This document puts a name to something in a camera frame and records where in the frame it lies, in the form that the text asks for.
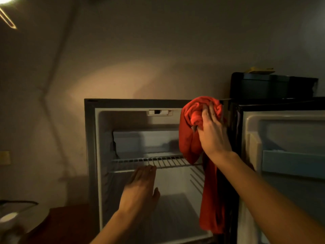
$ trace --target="red towel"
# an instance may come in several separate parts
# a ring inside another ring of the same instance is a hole
[[[213,102],[215,114],[220,120],[222,104],[219,100],[211,97],[193,99],[184,106],[181,112],[179,150],[190,164],[195,163],[203,152],[199,133],[197,130],[194,131],[192,127],[197,125],[203,129],[203,104],[209,106],[210,102]],[[221,234],[225,230],[225,203],[222,188],[218,185],[217,167],[206,154],[203,154],[202,160],[205,181],[201,202],[200,227],[203,230],[210,230],[214,234]]]

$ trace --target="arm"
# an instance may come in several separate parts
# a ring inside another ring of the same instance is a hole
[[[203,108],[202,148],[245,202],[273,244],[325,243],[325,229],[252,171],[231,151],[225,128],[213,108]]]
[[[115,244],[127,241],[130,233],[155,209],[160,198],[153,192],[156,166],[137,168],[125,186],[120,206],[91,244]]]

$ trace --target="wall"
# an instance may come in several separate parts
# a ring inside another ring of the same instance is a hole
[[[322,0],[42,2],[19,5],[34,7],[23,32],[1,26],[6,198],[86,200],[84,98],[227,98],[231,73],[250,66],[319,77],[325,95]]]

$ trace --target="mini fridge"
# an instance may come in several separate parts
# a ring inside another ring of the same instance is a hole
[[[178,148],[181,109],[190,100],[85,99],[90,207],[98,233],[118,209],[137,166],[156,165],[157,208],[128,243],[268,243],[226,185],[225,234],[199,226],[204,171]],[[325,98],[230,100],[233,151],[325,225]]]

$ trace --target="wire rack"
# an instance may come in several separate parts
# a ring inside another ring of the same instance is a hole
[[[152,165],[157,169],[177,168],[191,166],[183,156],[164,156],[164,157],[145,157],[135,159],[115,159],[112,160],[110,173],[122,173],[134,171],[139,166]],[[202,165],[201,161],[193,164],[194,166]]]

